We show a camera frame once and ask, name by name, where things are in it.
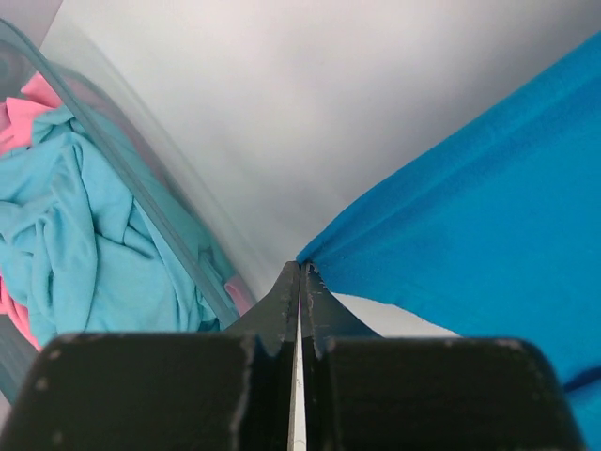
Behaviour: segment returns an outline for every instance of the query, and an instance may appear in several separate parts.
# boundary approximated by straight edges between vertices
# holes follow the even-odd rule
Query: pile of clothes
[[[219,330],[203,293],[52,88],[36,74],[22,94],[0,104],[0,312],[37,349],[82,331]],[[114,122],[94,115],[135,151]],[[252,304],[246,285],[207,231],[178,214],[199,264],[243,314]]]

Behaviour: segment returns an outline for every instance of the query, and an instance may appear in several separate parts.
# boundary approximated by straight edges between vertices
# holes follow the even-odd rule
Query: light blue fabric
[[[137,183],[143,185],[144,190],[152,199],[153,208],[161,212],[160,217],[166,218],[168,225],[163,225],[163,230],[168,228],[177,236],[177,242],[171,245],[187,248],[190,257],[197,263],[195,268],[190,269],[190,271],[195,272],[194,276],[198,276],[199,272],[208,276],[204,282],[206,285],[202,285],[202,277],[193,278],[193,280],[197,284],[200,284],[197,286],[201,290],[212,288],[212,301],[219,304],[220,313],[223,314],[224,310],[229,311],[229,315],[224,319],[226,324],[222,325],[226,326],[228,321],[239,318],[239,313],[234,302],[223,289],[224,281],[229,280],[236,272],[223,253],[219,243],[196,218],[192,217],[182,208],[171,193],[156,179],[154,173],[141,158],[137,148],[133,147],[131,141],[123,134],[121,129],[116,127],[104,115],[96,113],[91,107],[83,104],[80,106],[85,107],[87,113],[93,117],[95,125],[100,129],[104,138],[111,141],[113,149],[118,152],[122,160],[121,164],[130,168],[131,172],[135,174],[135,176],[130,177],[135,177]],[[77,124],[78,130],[83,132],[79,122]],[[43,125],[41,128],[41,131],[35,131],[35,133],[44,133]],[[219,281],[212,277],[213,273],[218,275]],[[208,303],[208,305],[209,307],[216,308],[214,304]]]
[[[336,292],[601,363],[601,34],[382,181],[299,255]],[[573,399],[601,449],[601,387]]]
[[[33,137],[31,149],[0,160],[0,271],[28,308],[39,343],[69,332],[217,327],[190,276],[71,112],[43,115]],[[198,237],[200,254],[209,242]]]

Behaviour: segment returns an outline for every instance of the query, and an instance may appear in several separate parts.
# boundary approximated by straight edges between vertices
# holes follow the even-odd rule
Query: pink fabric
[[[234,301],[240,315],[244,315],[253,306],[253,295],[239,275],[233,276],[224,286],[225,291]]]
[[[0,103],[0,131],[10,125],[10,117],[8,117],[8,109],[5,103]]]
[[[52,108],[34,101],[11,97],[7,98],[1,107],[3,111],[7,112],[8,125],[0,132],[0,155],[14,148],[31,146],[34,119],[52,110]]]
[[[63,104],[63,101],[60,100],[58,94],[54,92],[52,87],[39,72],[36,72],[27,84],[21,88],[21,93],[30,101],[51,108],[58,108]]]

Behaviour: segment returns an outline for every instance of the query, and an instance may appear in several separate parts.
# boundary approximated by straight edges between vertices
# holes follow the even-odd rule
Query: transparent plastic container
[[[239,318],[239,299],[255,299],[222,247],[185,202],[177,200],[155,152],[116,104],[80,73],[50,63],[11,23],[0,21],[0,95],[22,96],[21,88],[39,73],[82,124],[93,144],[133,194],[143,212],[195,283],[219,320],[220,330]],[[104,123],[118,127],[107,127]],[[236,279],[235,287],[228,281]]]

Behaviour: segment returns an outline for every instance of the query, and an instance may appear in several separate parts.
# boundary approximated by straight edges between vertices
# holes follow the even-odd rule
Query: white wall
[[[42,50],[122,103],[262,296],[349,202],[599,17],[599,0],[65,0]]]
[[[4,0],[0,3],[0,18],[18,27],[35,45],[40,45],[61,3],[62,0]]]

